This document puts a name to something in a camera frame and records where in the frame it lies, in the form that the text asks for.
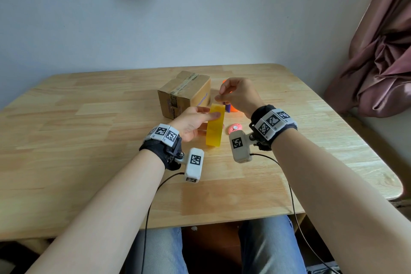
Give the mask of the translucent yellow block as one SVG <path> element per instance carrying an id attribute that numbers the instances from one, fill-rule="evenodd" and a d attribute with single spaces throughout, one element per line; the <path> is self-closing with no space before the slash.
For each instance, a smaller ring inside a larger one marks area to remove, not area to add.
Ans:
<path id="1" fill-rule="evenodd" d="M 207 146 L 219 147 L 221 144 L 221 138 L 223 134 L 223 122 L 225 114 L 225 105 L 222 104 L 212 104 L 209 113 L 219 113 L 218 119 L 213 121 L 208 121 L 208 126 L 206 130 L 205 144 Z"/>

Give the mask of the person's left leg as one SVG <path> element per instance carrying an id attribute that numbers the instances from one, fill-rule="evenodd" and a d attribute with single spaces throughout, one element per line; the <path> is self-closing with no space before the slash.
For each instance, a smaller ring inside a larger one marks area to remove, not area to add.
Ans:
<path id="1" fill-rule="evenodd" d="M 139 230 L 125 261 L 125 274 L 188 274 L 182 229 Z"/>

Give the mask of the person's leg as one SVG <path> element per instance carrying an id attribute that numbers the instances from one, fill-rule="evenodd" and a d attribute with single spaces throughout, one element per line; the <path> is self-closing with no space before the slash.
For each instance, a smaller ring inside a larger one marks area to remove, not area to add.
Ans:
<path id="1" fill-rule="evenodd" d="M 238 236 L 242 274 L 307 274 L 287 215 L 244 220 Z"/>
<path id="2" fill-rule="evenodd" d="M 125 274 L 188 274 L 182 229 L 139 230 L 125 261 Z"/>

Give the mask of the person's left hand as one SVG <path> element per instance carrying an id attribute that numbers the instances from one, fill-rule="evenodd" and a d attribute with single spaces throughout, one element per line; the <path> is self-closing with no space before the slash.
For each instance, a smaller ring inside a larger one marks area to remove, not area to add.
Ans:
<path id="1" fill-rule="evenodd" d="M 180 116 L 169 123 L 179 132 L 182 142 L 189 142 L 197 136 L 206 136 L 208 121 L 216 120 L 220 116 L 218 112 L 197 114 L 194 108 L 187 108 Z"/>

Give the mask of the taped cardboard box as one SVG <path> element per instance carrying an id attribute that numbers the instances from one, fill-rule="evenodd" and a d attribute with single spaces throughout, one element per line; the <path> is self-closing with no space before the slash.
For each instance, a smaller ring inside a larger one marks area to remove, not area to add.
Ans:
<path id="1" fill-rule="evenodd" d="M 208 75 L 181 71 L 158 91 L 162 115 L 175 119 L 189 107 L 207 107 L 211 97 Z"/>

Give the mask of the pink curtain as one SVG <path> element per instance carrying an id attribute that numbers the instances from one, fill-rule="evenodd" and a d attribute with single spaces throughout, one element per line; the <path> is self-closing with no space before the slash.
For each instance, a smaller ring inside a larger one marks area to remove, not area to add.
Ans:
<path id="1" fill-rule="evenodd" d="M 411 0 L 372 0 L 348 56 L 324 93 L 333 110 L 386 118 L 411 109 Z"/>

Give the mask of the person's right forearm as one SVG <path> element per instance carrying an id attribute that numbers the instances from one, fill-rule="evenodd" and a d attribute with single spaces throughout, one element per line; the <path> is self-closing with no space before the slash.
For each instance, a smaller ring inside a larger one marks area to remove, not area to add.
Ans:
<path id="1" fill-rule="evenodd" d="M 411 274 L 411 221 L 376 188 L 294 128 L 271 149 L 343 274 Z"/>

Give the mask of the person's right hand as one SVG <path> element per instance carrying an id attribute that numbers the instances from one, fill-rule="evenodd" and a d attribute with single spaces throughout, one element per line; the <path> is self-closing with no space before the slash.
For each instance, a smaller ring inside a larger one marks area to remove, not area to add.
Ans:
<path id="1" fill-rule="evenodd" d="M 248 78 L 231 77 L 225 80 L 218 94 L 229 93 L 232 95 L 231 104 L 249 119 L 257 109 L 266 105 Z"/>

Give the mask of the person's right leg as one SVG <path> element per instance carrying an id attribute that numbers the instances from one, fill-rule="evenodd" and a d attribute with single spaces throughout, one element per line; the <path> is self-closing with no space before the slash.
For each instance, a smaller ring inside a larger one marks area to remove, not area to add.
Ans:
<path id="1" fill-rule="evenodd" d="M 242 274 L 307 274 L 287 215 L 244 220 L 238 236 Z"/>

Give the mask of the person's left forearm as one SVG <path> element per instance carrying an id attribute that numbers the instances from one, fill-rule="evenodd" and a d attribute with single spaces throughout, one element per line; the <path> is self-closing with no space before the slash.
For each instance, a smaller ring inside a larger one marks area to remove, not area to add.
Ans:
<path id="1" fill-rule="evenodd" d="M 118 274 L 164 172 L 156 154 L 141 150 L 26 274 Z"/>

